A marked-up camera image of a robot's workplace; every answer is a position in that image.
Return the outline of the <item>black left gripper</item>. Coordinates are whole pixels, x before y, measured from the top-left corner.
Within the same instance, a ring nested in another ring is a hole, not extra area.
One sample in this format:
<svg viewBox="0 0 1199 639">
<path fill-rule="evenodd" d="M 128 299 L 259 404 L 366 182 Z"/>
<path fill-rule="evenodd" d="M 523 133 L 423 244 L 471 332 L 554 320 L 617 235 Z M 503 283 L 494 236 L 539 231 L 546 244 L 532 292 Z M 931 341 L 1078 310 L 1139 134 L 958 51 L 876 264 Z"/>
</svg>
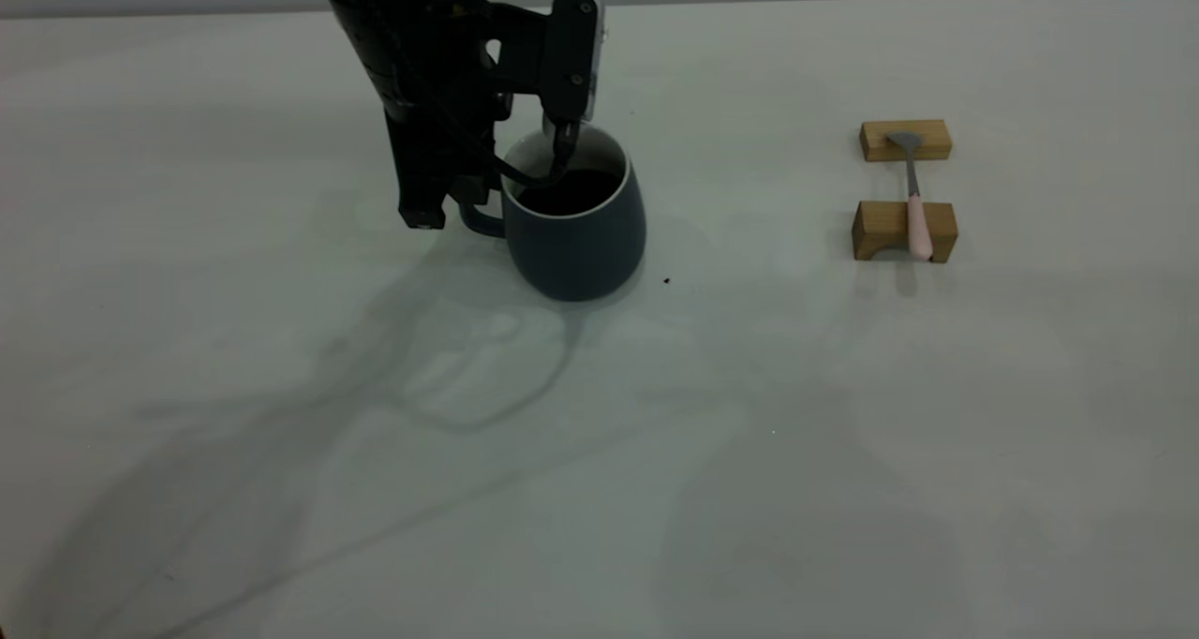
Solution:
<svg viewBox="0 0 1199 639">
<path fill-rule="evenodd" d="M 442 230 L 446 195 L 460 209 L 487 206 L 502 177 L 513 175 L 498 159 L 496 123 L 511 117 L 514 94 L 487 82 L 495 65 L 470 59 L 428 76 L 417 64 L 376 59 L 374 88 L 394 162 L 397 211 L 408 228 Z"/>
</svg>

